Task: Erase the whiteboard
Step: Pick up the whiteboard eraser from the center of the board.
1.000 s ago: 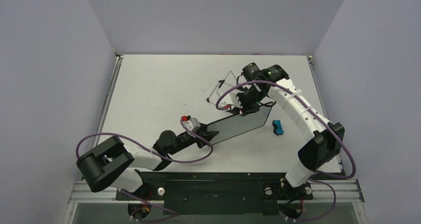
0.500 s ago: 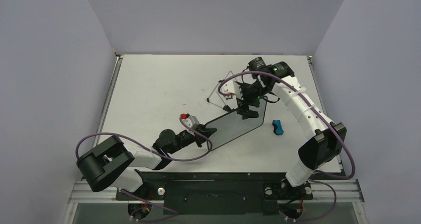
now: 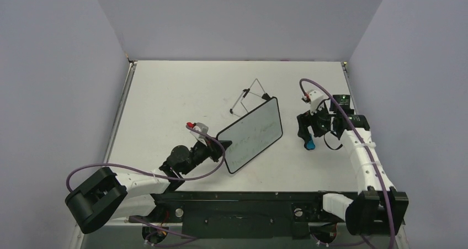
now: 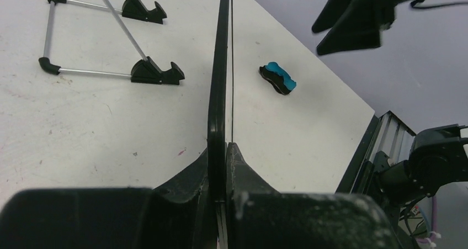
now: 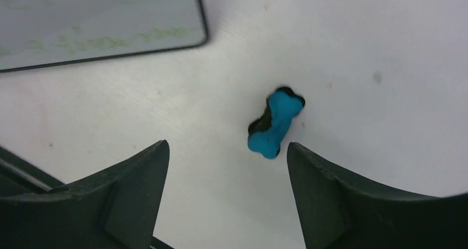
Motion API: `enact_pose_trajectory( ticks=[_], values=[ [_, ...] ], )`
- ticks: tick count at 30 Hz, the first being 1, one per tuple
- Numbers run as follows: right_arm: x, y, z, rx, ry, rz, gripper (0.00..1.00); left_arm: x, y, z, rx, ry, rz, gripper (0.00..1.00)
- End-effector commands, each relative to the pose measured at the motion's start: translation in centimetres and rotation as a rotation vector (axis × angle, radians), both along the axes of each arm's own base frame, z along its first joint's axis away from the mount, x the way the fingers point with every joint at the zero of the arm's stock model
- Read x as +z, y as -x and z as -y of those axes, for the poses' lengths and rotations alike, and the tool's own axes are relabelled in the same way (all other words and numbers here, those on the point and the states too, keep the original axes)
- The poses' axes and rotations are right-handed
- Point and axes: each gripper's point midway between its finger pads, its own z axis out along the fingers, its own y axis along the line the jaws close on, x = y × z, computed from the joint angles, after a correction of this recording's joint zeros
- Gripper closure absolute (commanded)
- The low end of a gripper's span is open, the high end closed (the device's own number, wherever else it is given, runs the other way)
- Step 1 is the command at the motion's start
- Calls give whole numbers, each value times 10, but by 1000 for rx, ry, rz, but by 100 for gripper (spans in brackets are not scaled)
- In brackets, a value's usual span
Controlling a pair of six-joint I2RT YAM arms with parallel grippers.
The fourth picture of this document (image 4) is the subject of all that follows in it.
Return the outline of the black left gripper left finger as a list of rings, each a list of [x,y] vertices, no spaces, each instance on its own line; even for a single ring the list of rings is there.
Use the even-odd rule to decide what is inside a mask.
[[[208,155],[157,188],[29,189],[1,211],[2,248],[215,248]]]

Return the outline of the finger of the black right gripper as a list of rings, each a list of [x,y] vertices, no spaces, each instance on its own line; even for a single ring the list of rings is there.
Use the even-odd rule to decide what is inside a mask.
[[[382,45],[381,33],[395,21],[395,6],[374,0],[359,0],[356,18],[344,21],[343,26],[335,25],[317,45],[319,56],[337,52],[367,50]]]
[[[328,0],[312,25],[312,32],[318,34],[335,25],[342,27],[345,20],[356,18],[360,6],[359,0]]]

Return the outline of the small black-framed whiteboard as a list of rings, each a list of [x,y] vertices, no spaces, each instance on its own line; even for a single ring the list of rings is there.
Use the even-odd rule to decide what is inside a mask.
[[[220,0],[208,110],[208,179],[220,248],[228,248],[226,190],[226,82],[230,0]]]

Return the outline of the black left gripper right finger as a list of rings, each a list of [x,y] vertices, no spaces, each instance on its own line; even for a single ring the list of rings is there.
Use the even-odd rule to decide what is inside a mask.
[[[399,248],[380,207],[360,194],[280,193],[226,152],[229,248]]]

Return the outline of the blue whiteboard eraser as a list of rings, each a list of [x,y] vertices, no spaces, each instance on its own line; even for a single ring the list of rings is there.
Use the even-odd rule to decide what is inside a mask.
[[[276,92],[285,96],[289,95],[297,86],[291,76],[274,61],[261,66],[259,74],[273,86]]]

